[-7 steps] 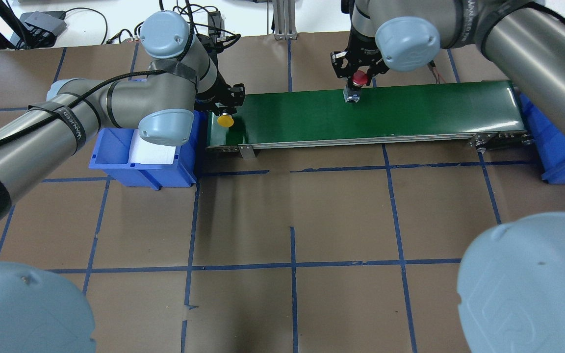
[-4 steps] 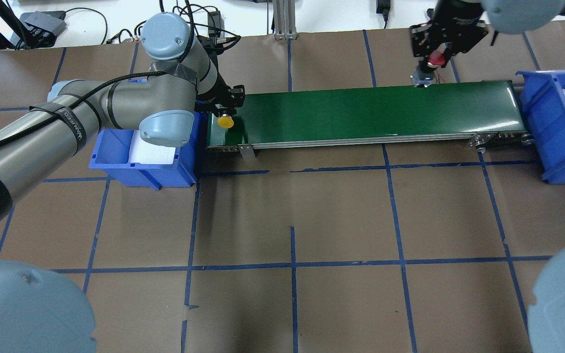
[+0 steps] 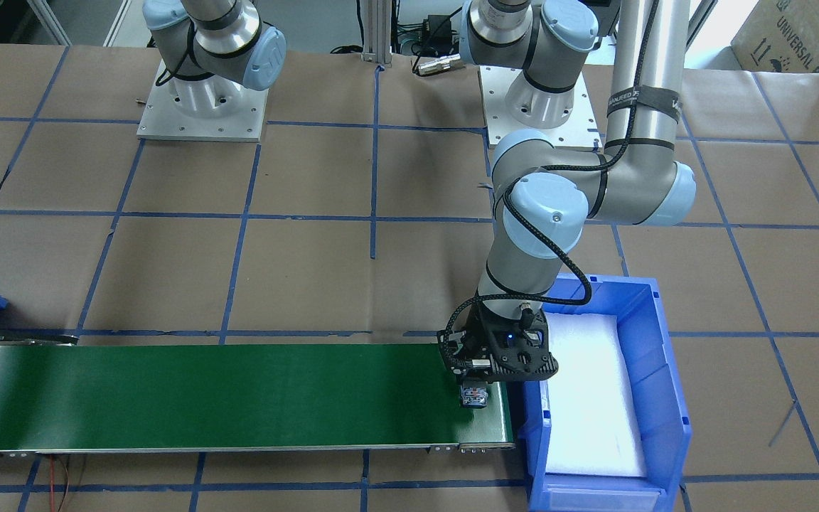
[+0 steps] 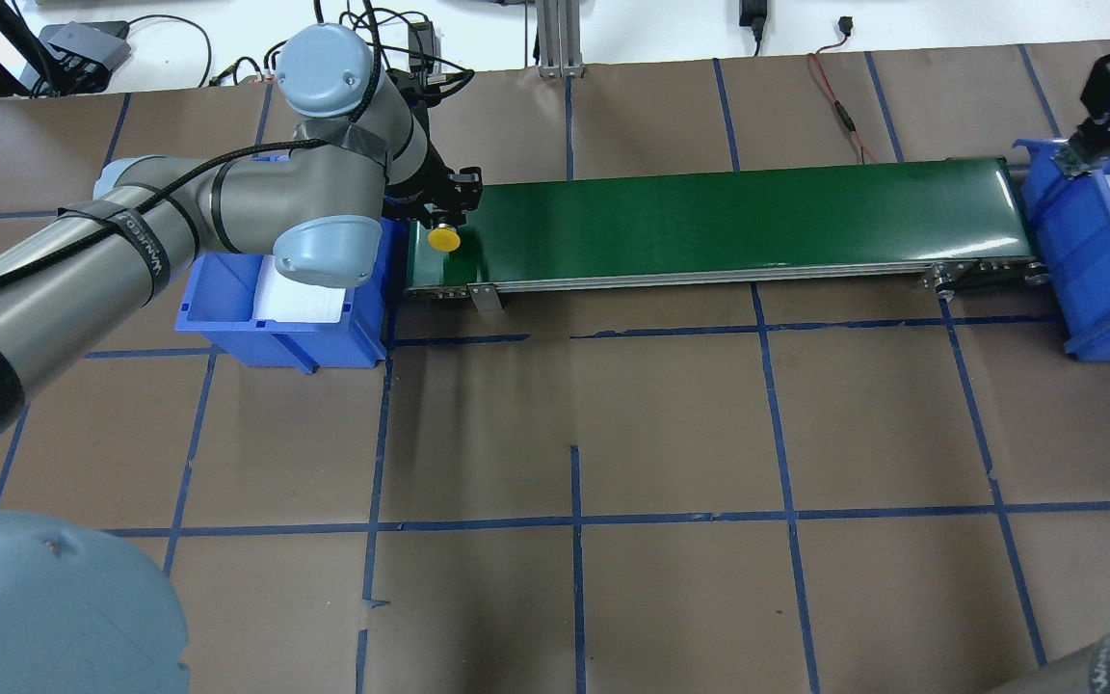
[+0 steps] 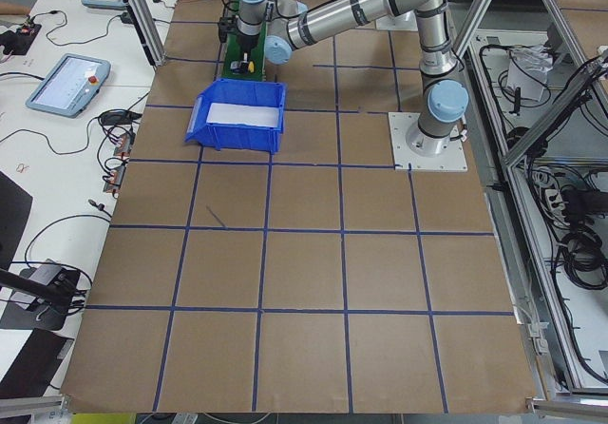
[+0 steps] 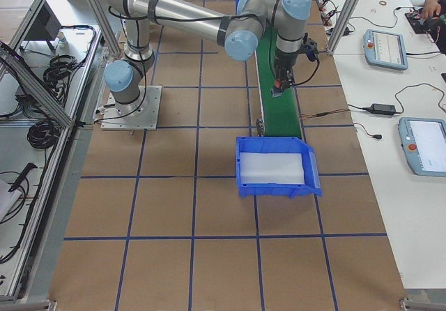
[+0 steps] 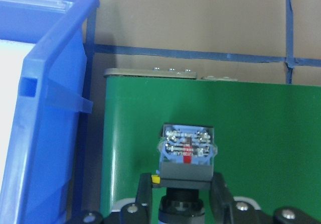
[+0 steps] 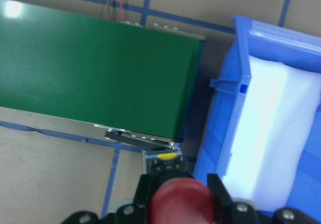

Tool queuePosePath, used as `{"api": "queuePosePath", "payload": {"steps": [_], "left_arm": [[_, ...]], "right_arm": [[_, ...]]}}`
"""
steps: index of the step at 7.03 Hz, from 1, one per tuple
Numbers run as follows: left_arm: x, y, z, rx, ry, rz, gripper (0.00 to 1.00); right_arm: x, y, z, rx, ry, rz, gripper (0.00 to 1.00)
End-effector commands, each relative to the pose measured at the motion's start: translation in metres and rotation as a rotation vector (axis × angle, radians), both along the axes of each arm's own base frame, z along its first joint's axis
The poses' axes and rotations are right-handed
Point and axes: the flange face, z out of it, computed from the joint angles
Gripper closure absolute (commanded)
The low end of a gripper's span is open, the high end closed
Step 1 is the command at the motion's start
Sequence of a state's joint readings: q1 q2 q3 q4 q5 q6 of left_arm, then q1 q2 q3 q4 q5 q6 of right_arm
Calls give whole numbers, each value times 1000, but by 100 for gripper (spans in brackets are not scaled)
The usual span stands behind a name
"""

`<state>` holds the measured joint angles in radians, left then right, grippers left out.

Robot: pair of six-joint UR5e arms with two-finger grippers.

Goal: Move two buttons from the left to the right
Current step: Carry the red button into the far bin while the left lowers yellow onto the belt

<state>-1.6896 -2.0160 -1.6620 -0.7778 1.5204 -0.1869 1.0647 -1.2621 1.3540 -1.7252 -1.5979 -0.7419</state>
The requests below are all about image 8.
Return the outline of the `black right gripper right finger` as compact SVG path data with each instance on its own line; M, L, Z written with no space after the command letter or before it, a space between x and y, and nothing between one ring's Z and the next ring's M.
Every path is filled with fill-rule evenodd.
M231 221L232 198L218 174L207 175L207 187L213 197L214 223L228 224Z

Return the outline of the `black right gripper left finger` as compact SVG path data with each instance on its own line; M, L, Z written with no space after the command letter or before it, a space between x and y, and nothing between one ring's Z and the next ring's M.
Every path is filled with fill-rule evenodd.
M132 223L147 223L147 210L150 201L151 175L140 176L136 193L133 199L134 213Z

